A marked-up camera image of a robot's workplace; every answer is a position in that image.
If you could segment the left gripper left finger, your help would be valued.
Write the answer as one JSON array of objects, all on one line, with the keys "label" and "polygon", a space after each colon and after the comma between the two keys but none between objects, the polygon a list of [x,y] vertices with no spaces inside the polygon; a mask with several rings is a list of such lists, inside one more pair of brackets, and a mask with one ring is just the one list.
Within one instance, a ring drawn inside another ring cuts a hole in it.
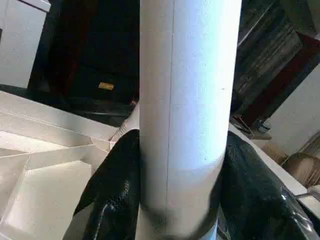
[{"label": "left gripper left finger", "polygon": [[74,210],[78,240],[133,240],[141,196],[140,132],[125,133],[86,184]]}]

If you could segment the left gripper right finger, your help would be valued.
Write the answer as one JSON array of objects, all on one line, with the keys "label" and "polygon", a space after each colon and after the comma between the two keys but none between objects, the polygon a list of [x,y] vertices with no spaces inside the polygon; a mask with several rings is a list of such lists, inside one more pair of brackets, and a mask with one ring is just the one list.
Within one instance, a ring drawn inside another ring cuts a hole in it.
[{"label": "left gripper right finger", "polygon": [[220,204],[233,240],[318,240],[312,221],[254,148],[227,135]]}]

